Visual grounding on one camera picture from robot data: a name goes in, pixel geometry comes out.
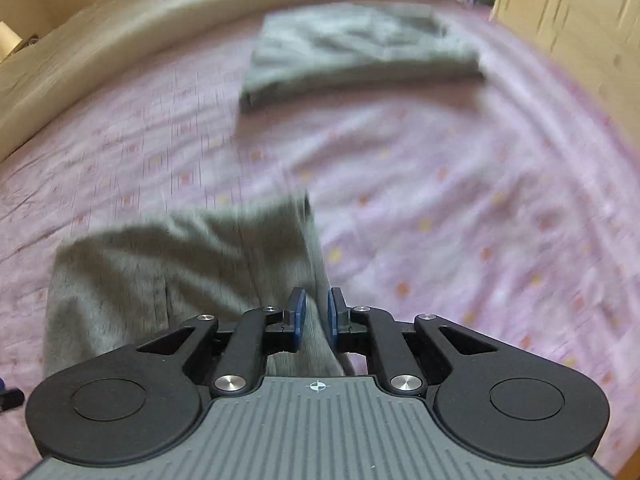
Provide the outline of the grey pants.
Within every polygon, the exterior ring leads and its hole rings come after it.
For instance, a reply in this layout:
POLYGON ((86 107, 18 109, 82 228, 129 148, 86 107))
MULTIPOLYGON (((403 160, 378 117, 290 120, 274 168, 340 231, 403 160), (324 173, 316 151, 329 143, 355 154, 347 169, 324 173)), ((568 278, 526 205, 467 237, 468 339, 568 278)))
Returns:
POLYGON ((329 279, 306 193, 220 209, 173 211, 62 244, 56 251, 43 336, 43 373, 133 344, 211 314, 236 321, 308 295, 302 348, 269 358, 277 376, 354 371, 326 332, 329 279))

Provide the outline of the pink patterned bed sheet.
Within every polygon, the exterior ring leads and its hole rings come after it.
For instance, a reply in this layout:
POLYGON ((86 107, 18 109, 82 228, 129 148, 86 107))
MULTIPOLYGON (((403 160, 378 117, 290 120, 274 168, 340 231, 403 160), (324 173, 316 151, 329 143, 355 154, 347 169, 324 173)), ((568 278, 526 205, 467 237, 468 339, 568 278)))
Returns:
POLYGON ((257 16, 156 54, 1 166, 1 375, 32 390, 54 257, 173 211, 306 193, 353 304, 433 312, 598 382, 608 469, 639 444, 639 161, 536 51, 439 4, 484 77, 238 110, 257 16))

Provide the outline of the folded grey garment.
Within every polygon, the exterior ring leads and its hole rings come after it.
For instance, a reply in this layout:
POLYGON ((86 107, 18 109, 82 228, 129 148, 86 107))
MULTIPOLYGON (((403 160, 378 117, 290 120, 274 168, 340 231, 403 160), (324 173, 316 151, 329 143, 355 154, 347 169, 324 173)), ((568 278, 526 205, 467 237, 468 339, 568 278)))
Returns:
POLYGON ((428 4, 327 3, 264 19, 239 104, 249 113, 320 90, 481 74, 474 44, 428 4))

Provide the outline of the cream pillow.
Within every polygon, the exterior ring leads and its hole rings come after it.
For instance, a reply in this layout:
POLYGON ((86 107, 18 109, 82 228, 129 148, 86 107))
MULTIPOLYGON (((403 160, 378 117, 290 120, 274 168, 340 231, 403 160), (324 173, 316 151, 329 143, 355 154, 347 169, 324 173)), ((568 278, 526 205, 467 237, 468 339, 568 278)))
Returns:
POLYGON ((319 0, 98 0, 1 64, 1 155, 134 62, 252 13, 319 0))

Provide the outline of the wooden wardrobe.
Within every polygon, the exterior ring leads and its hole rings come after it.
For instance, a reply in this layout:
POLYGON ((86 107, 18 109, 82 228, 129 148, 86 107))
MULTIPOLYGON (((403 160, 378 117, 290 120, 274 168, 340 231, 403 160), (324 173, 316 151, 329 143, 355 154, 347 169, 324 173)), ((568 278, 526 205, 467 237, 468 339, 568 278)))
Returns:
POLYGON ((639 0, 496 0, 492 17, 541 47, 639 139, 639 0))

